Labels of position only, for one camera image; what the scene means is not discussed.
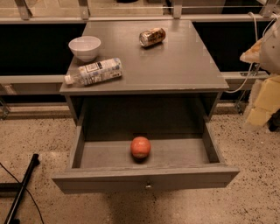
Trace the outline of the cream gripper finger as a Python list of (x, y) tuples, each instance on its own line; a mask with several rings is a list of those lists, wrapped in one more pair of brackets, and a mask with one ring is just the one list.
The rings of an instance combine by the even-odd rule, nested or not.
[(258, 39), (246, 52), (241, 55), (240, 61), (246, 63), (259, 63), (262, 42), (263, 40), (261, 38)]
[(263, 127), (279, 109), (280, 75), (272, 74), (265, 80), (256, 80), (245, 109), (244, 126)]

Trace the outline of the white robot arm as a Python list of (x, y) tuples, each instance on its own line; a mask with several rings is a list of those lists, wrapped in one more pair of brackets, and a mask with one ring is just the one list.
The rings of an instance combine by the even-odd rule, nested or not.
[(240, 60), (259, 63), (260, 68), (270, 73), (266, 80), (258, 80), (252, 88), (246, 124), (263, 126), (280, 109), (280, 20), (278, 19), (257, 40)]

